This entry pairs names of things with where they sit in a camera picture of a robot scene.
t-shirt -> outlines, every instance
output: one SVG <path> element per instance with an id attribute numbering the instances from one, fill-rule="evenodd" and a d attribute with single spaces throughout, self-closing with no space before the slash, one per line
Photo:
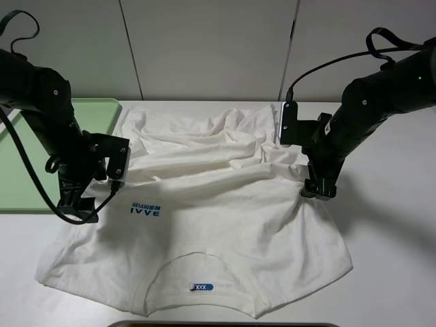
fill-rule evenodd
<path id="1" fill-rule="evenodd" d="M 63 226 L 36 280 L 140 315 L 217 305 L 259 317 L 352 269 L 301 154 L 275 145 L 274 108 L 193 119 L 138 106 L 126 185 L 99 223 Z M 87 196 L 101 203 L 107 182 Z"/>

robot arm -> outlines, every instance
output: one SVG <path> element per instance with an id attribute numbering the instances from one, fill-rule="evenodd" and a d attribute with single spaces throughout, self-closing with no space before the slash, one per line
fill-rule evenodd
<path id="1" fill-rule="evenodd" d="M 81 198 L 93 178 L 107 176 L 112 191 L 123 186 L 129 140 L 82 131 L 74 118 L 69 82 L 49 68 L 34 67 L 21 56 L 0 50 L 0 104 L 20 108 L 50 158 L 48 173 L 58 172 L 57 208 L 87 223 L 97 222 L 94 198 Z M 104 158 L 109 157 L 108 167 Z"/>
<path id="2" fill-rule="evenodd" d="M 436 105 L 436 45 L 429 41 L 420 52 L 354 80 L 333 116 L 323 113 L 318 121 L 297 121 L 297 103 L 284 103 L 280 143 L 301 145 L 309 158 L 303 197 L 335 197 L 345 158 L 388 117 Z"/>

